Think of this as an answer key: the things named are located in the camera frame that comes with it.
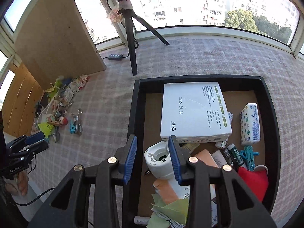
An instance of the tree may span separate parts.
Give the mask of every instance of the tree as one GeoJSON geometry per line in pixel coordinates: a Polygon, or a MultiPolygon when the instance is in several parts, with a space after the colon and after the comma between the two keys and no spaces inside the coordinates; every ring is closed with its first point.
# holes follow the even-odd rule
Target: tree
{"type": "Polygon", "coordinates": [[[243,9],[229,11],[225,19],[225,26],[248,30],[251,32],[259,32],[253,14],[243,9]]]}
{"type": "Polygon", "coordinates": [[[253,16],[256,26],[264,34],[287,44],[292,30],[289,27],[280,27],[275,22],[270,22],[265,16],[253,16]]]}

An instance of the green cloth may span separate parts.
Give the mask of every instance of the green cloth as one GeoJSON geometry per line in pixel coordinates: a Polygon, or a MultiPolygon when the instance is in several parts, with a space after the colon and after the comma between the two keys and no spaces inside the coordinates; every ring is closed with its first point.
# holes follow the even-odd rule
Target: green cloth
{"type": "Polygon", "coordinates": [[[54,126],[44,122],[44,123],[39,123],[38,127],[39,127],[40,131],[43,132],[45,138],[47,138],[51,134],[51,131],[52,131],[54,126]]]}
{"type": "MultiPolygon", "coordinates": [[[[155,204],[152,204],[153,209],[157,212],[161,212],[174,221],[186,225],[189,199],[179,199],[168,205],[164,203],[162,198],[158,194],[152,194],[155,204]]],[[[163,225],[170,225],[168,221],[163,218],[158,217],[155,213],[151,216],[147,228],[163,228],[163,225]]]]}
{"type": "Polygon", "coordinates": [[[167,228],[170,226],[170,223],[163,218],[157,216],[156,213],[153,213],[149,223],[147,224],[147,228],[167,228]]]}

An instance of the brass screw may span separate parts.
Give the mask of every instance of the brass screw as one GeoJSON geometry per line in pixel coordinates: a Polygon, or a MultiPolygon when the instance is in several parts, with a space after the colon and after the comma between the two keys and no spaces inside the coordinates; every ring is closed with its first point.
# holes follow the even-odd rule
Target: brass screw
{"type": "Polygon", "coordinates": [[[223,170],[224,171],[231,171],[232,167],[230,165],[228,165],[228,164],[225,164],[225,165],[223,165],[223,170]]]}
{"type": "Polygon", "coordinates": [[[197,163],[198,159],[196,157],[190,157],[188,159],[191,163],[197,163]]]}
{"type": "Polygon", "coordinates": [[[115,157],[108,158],[108,163],[110,163],[110,164],[114,164],[116,161],[117,161],[117,158],[115,158],[115,157]]]}
{"type": "Polygon", "coordinates": [[[80,170],[82,170],[82,165],[80,165],[80,164],[75,165],[75,166],[74,166],[74,170],[75,170],[75,171],[80,171],[80,170]]]}

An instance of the black tray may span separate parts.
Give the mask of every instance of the black tray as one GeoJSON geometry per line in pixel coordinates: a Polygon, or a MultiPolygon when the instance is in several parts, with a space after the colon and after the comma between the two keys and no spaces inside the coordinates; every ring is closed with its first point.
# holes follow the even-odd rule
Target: black tray
{"type": "Polygon", "coordinates": [[[135,134],[137,136],[138,144],[131,180],[123,189],[123,228],[142,227],[134,224],[134,217],[137,216],[138,211],[143,163],[142,150],[146,93],[163,93],[164,84],[181,82],[218,82],[222,92],[250,90],[255,92],[264,131],[265,165],[268,168],[269,179],[269,186],[263,200],[263,205],[269,213],[271,213],[279,186],[281,150],[276,113],[263,77],[245,75],[187,75],[160,77],[137,80],[134,83],[128,138],[130,134],[135,134]]]}

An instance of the tripod leg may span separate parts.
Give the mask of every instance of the tripod leg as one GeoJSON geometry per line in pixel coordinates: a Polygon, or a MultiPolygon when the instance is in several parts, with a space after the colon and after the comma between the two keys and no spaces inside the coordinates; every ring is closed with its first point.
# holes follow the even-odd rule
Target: tripod leg
{"type": "Polygon", "coordinates": [[[132,68],[132,74],[137,74],[137,64],[136,64],[136,53],[135,53],[135,46],[134,46],[134,34],[133,34],[133,22],[132,17],[128,16],[128,14],[123,13],[125,18],[126,24],[126,33],[127,33],[127,41],[129,47],[129,54],[130,54],[130,62],[132,68]]]}
{"type": "Polygon", "coordinates": [[[164,39],[162,35],[160,35],[148,22],[146,22],[143,18],[139,17],[135,13],[132,15],[135,20],[145,26],[151,33],[153,33],[156,37],[158,37],[165,45],[170,45],[167,40],[164,39]]]}

